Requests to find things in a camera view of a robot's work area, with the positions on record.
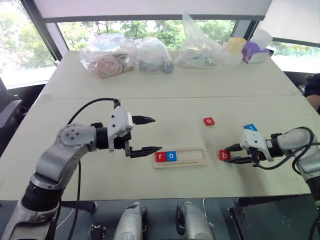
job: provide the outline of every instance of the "white table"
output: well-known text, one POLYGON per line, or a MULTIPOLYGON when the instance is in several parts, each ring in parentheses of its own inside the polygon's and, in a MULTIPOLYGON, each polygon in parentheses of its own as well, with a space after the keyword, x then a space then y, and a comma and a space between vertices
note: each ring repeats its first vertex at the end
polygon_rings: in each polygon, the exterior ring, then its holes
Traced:
MULTIPOLYGON (((74 112, 90 100, 40 96, 0 159, 0 200, 17 200, 22 196, 39 156, 53 143, 57 131, 74 112)), ((208 165, 154 169, 151 156, 130 159, 123 150, 115 153, 98 150, 81 160, 81 200, 309 193, 290 162, 266 171, 251 164, 225 163, 217 157, 218 150, 238 142, 242 126, 250 123, 265 136, 307 126, 320 138, 320 117, 303 96, 122 98, 121 105, 133 115, 156 119, 155 123, 134 127, 130 142, 134 149, 200 147, 208 165), (206 117, 213 117, 216 125, 205 126, 203 118, 206 117)), ((98 102, 86 108, 74 122, 106 124, 111 110, 110 102, 98 102)), ((62 199, 75 200, 76 191, 77 173, 62 199)))
MULTIPOLYGON (((177 55, 172 52, 172 59, 177 55)), ((52 98, 182 98, 227 96, 295 96, 300 91, 268 57, 265 62, 214 69, 176 66, 172 74, 146 74, 134 70, 98 79, 68 52, 44 87, 52 98)))

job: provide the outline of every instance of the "plastic bag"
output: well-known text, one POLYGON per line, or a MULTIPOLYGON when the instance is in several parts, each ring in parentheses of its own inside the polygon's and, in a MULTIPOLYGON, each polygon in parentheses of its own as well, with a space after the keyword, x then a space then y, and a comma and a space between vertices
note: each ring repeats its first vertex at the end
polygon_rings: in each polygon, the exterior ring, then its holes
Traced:
POLYGON ((183 68, 211 69, 222 63, 223 50, 217 42, 207 38, 187 13, 182 15, 185 41, 175 63, 183 68))
POLYGON ((115 76, 132 69, 128 59, 132 46, 133 40, 122 33, 101 34, 80 51, 80 62, 98 78, 115 76))
POLYGON ((165 44, 156 37, 135 40, 128 58, 134 68, 147 73, 169 74, 175 69, 165 44))

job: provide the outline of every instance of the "black chair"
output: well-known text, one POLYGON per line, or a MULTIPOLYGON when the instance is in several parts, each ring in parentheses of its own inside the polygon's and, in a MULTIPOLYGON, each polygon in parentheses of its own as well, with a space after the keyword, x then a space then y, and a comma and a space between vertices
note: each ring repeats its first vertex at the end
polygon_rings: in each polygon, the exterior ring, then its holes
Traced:
POLYGON ((28 109, 18 95, 10 95, 0 78, 0 157, 28 109))

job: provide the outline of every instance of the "tissue box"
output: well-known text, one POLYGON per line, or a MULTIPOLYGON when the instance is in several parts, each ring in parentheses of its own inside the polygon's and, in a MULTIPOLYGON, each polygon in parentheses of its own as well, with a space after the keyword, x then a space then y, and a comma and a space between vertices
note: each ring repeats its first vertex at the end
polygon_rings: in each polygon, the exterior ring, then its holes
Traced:
POLYGON ((242 50, 243 60, 247 64, 262 63, 269 55, 268 49, 261 50, 260 47, 252 41, 247 41, 242 50))

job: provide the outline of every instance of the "red letter block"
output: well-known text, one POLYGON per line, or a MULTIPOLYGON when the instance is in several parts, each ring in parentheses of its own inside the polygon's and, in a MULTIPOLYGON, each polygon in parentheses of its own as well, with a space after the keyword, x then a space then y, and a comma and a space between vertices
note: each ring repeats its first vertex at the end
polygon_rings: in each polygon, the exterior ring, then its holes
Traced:
POLYGON ((222 161, 229 160, 231 158, 231 154, 229 151, 220 150, 219 151, 219 159, 222 161))
POLYGON ((215 124, 215 121, 213 120, 212 117, 207 117, 207 118, 203 119, 203 121, 204 121, 204 124, 207 126, 211 126, 211 125, 215 124))
POLYGON ((155 161, 157 163, 166 162, 167 161, 166 153, 164 151, 156 152, 155 153, 155 161))

